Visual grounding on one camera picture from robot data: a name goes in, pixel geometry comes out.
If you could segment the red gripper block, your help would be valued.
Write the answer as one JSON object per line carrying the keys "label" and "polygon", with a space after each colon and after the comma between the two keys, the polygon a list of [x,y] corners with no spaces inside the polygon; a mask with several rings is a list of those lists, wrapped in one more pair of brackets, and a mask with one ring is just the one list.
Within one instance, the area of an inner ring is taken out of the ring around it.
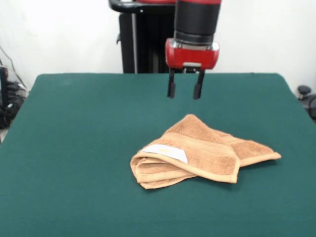
{"label": "red gripper block", "polygon": [[194,87],[193,98],[201,97],[202,85],[204,80],[203,70],[212,70],[219,58],[219,44],[213,42],[210,45],[193,45],[177,42],[175,39],[167,39],[165,43],[165,60],[169,69],[167,97],[174,98],[175,69],[198,68],[198,79]]}

